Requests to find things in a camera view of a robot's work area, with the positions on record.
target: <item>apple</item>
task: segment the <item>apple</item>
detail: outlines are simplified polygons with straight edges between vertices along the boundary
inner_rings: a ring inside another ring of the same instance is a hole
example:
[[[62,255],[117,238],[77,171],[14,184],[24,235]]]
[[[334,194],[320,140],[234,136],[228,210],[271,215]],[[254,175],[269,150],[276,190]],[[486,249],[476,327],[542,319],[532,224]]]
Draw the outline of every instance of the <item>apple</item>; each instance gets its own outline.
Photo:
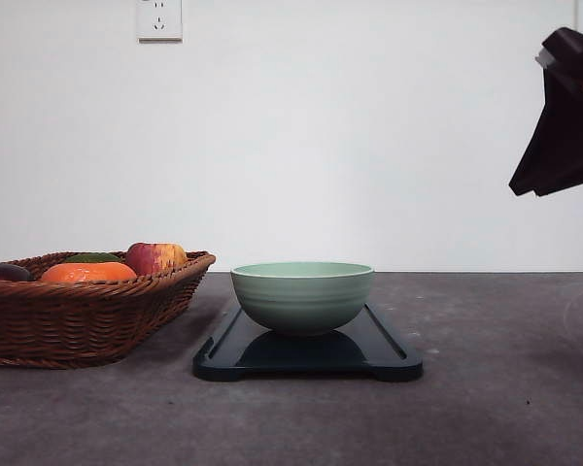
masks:
[[[32,274],[15,264],[0,264],[0,280],[8,282],[32,282]]]
[[[125,265],[137,275],[148,275],[188,262],[184,249],[173,243],[135,243],[125,254]]]

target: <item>green bowl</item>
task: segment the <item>green bowl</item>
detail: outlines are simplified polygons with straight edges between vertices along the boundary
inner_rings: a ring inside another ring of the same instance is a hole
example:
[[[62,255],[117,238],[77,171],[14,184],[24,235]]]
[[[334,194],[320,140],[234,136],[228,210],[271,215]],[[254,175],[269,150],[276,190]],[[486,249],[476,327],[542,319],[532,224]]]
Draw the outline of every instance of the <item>green bowl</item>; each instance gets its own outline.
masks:
[[[231,270],[237,299],[255,322],[278,333],[321,335],[360,312],[373,269],[336,262],[278,262]]]

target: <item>basket rim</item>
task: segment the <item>basket rim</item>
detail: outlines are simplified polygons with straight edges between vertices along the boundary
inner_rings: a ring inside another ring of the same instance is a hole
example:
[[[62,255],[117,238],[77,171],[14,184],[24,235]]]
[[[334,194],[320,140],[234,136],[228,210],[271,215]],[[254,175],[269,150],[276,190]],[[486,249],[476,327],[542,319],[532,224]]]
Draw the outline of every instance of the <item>basket rim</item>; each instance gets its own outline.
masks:
[[[5,261],[3,263],[13,264],[18,263],[21,261],[35,261],[35,260],[43,260],[48,257],[62,255],[62,254],[78,254],[79,252],[73,251],[63,251],[63,252],[51,252],[44,255],[38,255],[34,257],[26,257],[23,259],[14,259]],[[111,253],[124,253],[124,251],[113,251]],[[175,282],[178,282],[184,278],[191,277],[196,275],[201,271],[207,270],[207,268],[216,262],[216,257],[209,253],[206,250],[202,251],[190,251],[189,253],[201,253],[195,258],[189,258],[189,261],[180,267],[173,267],[169,269],[165,269],[163,271],[157,272],[155,274],[148,274],[148,275],[140,275],[135,279],[129,280],[121,280],[121,281],[91,281],[91,282],[76,282],[76,283],[68,283],[68,282],[39,282],[39,281],[32,281],[32,282],[9,282],[0,280],[0,288],[3,288],[5,291],[9,291],[10,293],[17,292],[18,290],[21,291],[30,291],[32,289],[37,289],[39,291],[42,290],[88,290],[88,291],[110,291],[110,290],[117,290],[117,289],[129,289],[133,291],[130,294],[140,294],[139,288],[142,291],[151,289],[154,286],[156,289],[165,288],[168,285],[171,285]]]

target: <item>bowl rim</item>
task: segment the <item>bowl rim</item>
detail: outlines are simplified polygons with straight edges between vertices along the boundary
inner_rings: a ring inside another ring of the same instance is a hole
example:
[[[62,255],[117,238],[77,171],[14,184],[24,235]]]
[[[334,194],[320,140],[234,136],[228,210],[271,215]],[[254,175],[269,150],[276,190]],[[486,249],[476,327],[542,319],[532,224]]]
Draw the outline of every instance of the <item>bowl rim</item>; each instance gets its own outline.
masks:
[[[255,267],[259,265],[283,265],[283,264],[329,264],[329,265],[354,265],[356,267],[364,267],[366,270],[348,273],[348,274],[326,274],[326,275],[314,275],[307,277],[306,275],[263,275],[263,274],[251,274],[247,272],[242,272],[239,269],[245,267]],[[246,264],[234,267],[231,269],[231,275],[239,275],[241,277],[254,277],[260,279],[340,279],[342,277],[358,277],[361,275],[369,275],[374,272],[373,267],[364,264],[356,264],[352,262],[334,262],[334,261],[323,261],[323,260],[289,260],[289,261],[279,261],[279,262],[260,262],[256,264]]]

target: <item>table surface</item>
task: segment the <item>table surface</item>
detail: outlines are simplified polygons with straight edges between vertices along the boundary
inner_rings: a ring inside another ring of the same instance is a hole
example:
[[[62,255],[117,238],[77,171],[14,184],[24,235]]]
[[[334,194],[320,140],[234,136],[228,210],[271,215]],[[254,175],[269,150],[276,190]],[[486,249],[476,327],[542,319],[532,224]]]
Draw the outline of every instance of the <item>table surface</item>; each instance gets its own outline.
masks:
[[[424,359],[408,383],[197,379],[232,300],[210,273],[119,363],[0,368],[0,466],[583,466],[583,274],[376,274]]]

